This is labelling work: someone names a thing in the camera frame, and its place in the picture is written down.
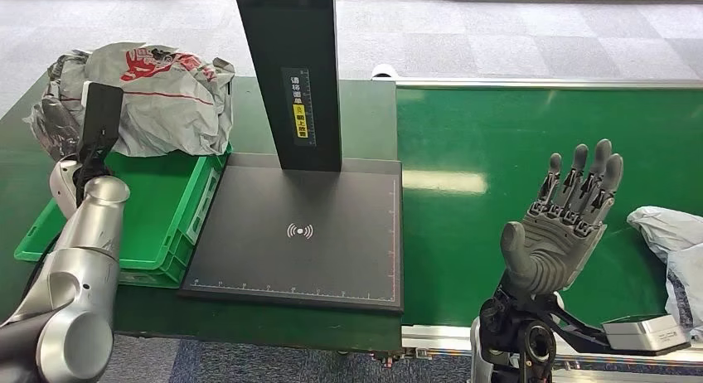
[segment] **green plastic crate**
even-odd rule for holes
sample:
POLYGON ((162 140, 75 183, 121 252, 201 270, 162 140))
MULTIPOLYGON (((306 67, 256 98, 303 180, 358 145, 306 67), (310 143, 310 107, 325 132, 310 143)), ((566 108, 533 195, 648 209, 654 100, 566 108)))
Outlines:
MULTIPOLYGON (((227 154, 194 157, 181 152, 155 158, 108 156, 107 165, 131 192, 119 252, 121 284, 179 286, 226 158, 227 154)), ((65 217, 51 200, 15 249, 15 258, 37 261, 64 224, 65 217)))

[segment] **gray plastic bag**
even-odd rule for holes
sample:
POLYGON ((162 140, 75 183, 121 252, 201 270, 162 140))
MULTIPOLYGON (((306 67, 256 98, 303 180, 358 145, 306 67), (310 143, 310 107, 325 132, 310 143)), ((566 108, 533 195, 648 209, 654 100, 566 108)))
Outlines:
POLYGON ((168 46, 122 42, 90 53, 73 51, 49 68, 50 85, 25 121, 54 159, 74 153, 82 133, 83 84, 89 80, 124 90, 114 151, 130 157, 177 149, 222 154, 232 128, 234 75, 226 61, 207 63, 168 46))
POLYGON ((696 340, 703 340, 703 217, 663 207, 630 213, 649 249, 667 265, 665 309, 696 340))

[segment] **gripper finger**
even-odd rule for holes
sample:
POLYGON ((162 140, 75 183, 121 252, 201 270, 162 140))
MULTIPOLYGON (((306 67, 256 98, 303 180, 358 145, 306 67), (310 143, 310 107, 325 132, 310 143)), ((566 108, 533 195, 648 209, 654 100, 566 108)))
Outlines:
POLYGON ((589 203, 589 198, 591 197, 593 191, 598 190, 598 186, 603 180, 603 173, 605 172, 605 163, 610 158, 610 154, 613 151, 613 146, 610 140, 606 138, 598 141, 595 146, 594 161, 591 163, 589 169, 589 175, 584 180, 581 188, 578 190, 578 199, 574 199, 572 204, 573 210, 577 213, 584 211, 586 205, 589 203))
POLYGON ((532 205, 530 206, 529 213, 532 215, 538 215, 548 209, 556 186, 559 184, 560 171, 561 155, 558 153, 552 153, 550 157, 549 171, 547 171, 547 176, 542 183, 542 187, 540 187, 540 193, 537 195, 537 200, 532 202, 532 205))
POLYGON ((561 216, 570 209, 570 200, 575 190, 579 188, 588 155, 589 148, 585 144, 579 144, 574 150, 574 161, 571 163, 571 169, 566 175, 564 182, 561 183, 559 191, 556 192, 554 205, 550 208, 551 217, 561 216))
POLYGON ((600 188, 591 195, 589 203, 581 214, 581 220, 589 225, 600 225, 610 211, 623 178, 623 157, 614 154, 608 158, 605 167, 605 176, 600 183, 600 188))

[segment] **wireless charging symbol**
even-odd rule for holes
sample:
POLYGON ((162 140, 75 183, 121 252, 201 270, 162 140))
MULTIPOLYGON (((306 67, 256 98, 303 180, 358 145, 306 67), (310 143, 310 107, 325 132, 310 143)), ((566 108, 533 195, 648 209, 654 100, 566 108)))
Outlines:
POLYGON ((305 237, 305 239, 309 240, 310 238, 313 237, 313 226, 312 225, 307 225, 304 228, 296 227, 295 224, 291 224, 288 226, 288 229, 286 230, 286 234, 288 235, 288 238, 293 238, 296 235, 302 235, 305 237))

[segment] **yellow label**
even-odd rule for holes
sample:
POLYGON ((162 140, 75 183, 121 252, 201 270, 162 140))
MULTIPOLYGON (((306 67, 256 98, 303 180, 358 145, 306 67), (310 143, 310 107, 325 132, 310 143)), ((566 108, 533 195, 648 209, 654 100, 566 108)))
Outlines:
POLYGON ((299 138, 308 138, 308 122, 305 121, 305 106, 293 104, 293 116, 295 117, 295 133, 299 138))

